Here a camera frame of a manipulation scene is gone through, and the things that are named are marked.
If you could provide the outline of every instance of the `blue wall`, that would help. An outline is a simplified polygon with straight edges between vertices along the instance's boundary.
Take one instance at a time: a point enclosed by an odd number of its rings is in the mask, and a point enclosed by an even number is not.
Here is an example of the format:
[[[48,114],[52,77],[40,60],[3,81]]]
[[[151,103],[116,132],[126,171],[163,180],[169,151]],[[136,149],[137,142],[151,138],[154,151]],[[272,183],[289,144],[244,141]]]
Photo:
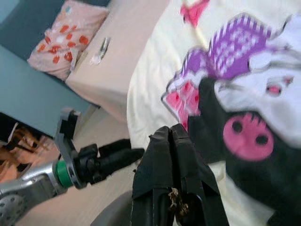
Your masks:
[[[53,136],[62,107],[90,103],[0,45],[0,112]]]
[[[0,23],[13,11],[20,0],[1,0],[0,2]]]

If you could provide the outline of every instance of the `pillow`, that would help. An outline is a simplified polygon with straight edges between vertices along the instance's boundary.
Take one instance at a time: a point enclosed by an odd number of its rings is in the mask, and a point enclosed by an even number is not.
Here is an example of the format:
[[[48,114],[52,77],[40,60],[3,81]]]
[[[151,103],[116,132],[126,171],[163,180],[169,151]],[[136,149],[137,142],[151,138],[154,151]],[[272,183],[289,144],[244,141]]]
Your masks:
[[[85,50],[108,13],[104,7],[66,1],[27,62],[39,71],[66,80],[73,59],[71,48],[79,52]]]

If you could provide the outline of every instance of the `black fabric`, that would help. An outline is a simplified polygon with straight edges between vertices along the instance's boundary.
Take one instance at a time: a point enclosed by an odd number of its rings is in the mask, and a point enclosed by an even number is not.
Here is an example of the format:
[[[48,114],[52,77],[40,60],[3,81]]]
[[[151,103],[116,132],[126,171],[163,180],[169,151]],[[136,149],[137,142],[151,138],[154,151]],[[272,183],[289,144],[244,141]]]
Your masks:
[[[149,146],[135,174],[133,199],[154,188],[174,187],[168,137],[167,126],[158,129],[154,135],[150,136]]]
[[[301,216],[291,213],[275,212],[269,219],[269,226],[299,226],[301,224]]]
[[[277,216],[283,213],[285,219],[290,218],[293,221],[290,226],[300,225],[294,221],[297,218],[291,216],[301,216],[301,150],[290,148],[267,126],[274,139],[274,149],[269,157],[261,161],[247,161],[232,154],[223,140],[227,121],[246,113],[260,121],[263,119],[256,112],[225,112],[216,99],[214,83],[215,80],[209,78],[200,83],[201,116],[189,119],[191,140],[208,163],[225,160],[228,175],[240,189],[277,210]]]
[[[187,189],[187,179],[202,181],[208,185],[214,192],[219,194],[215,177],[211,169],[205,164],[203,158],[196,152],[193,142],[189,139],[188,133],[181,124],[170,128],[173,135],[172,149],[178,163],[179,178],[181,178],[182,190]]]
[[[8,143],[8,138],[13,131],[16,120],[0,113],[0,141]]]

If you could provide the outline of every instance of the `bed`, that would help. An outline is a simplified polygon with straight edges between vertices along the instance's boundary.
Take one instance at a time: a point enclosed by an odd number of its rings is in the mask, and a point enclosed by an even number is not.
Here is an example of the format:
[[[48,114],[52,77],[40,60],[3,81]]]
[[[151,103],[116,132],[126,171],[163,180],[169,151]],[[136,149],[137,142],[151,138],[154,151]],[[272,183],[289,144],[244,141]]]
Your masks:
[[[187,5],[195,1],[185,1]],[[162,126],[179,122],[161,101],[175,72],[185,66],[188,51],[200,46],[210,51],[210,41],[222,32],[227,22],[248,13],[262,22],[266,35],[282,30],[287,18],[301,10],[294,0],[211,0],[198,26],[183,22],[182,0],[170,2],[148,39],[129,84],[127,122],[134,147],[146,148],[148,136]],[[225,171],[225,163],[210,165],[231,226],[264,226],[274,210],[239,190]]]
[[[109,16],[66,84],[116,119],[126,121],[130,78],[167,3],[167,0],[111,0]],[[100,64],[90,65],[91,58],[99,51],[105,37],[111,37],[105,57]]]

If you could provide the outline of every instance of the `gray metal part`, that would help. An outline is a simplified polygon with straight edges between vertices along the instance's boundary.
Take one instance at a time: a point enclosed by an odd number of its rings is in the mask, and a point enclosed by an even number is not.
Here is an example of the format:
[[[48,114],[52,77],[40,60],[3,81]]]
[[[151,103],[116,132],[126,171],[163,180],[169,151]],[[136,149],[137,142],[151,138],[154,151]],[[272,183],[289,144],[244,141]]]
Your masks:
[[[65,161],[66,168],[68,170],[68,175],[71,179],[71,182],[74,184],[74,186],[77,189],[81,189],[81,188],[86,187],[87,184],[82,182],[79,179],[78,174],[75,170],[74,158],[78,155],[78,152],[76,151],[72,140],[65,138],[64,134],[60,132],[62,122],[68,121],[69,115],[72,112],[73,112],[72,108],[64,108],[62,110],[61,118],[60,118],[60,121],[58,122],[57,131],[56,131],[56,135],[55,135],[55,144],[57,145],[57,147]],[[80,113],[75,112],[74,114],[76,114],[78,116],[78,120],[79,120]]]
[[[106,54],[106,52],[108,50],[108,47],[109,47],[110,41],[111,41],[110,37],[104,38],[102,46],[101,46],[101,48],[99,50],[99,53],[98,53],[100,59],[103,59],[104,55]]]
[[[55,176],[56,162],[29,170],[0,185],[0,226],[11,226],[34,206],[67,192]]]

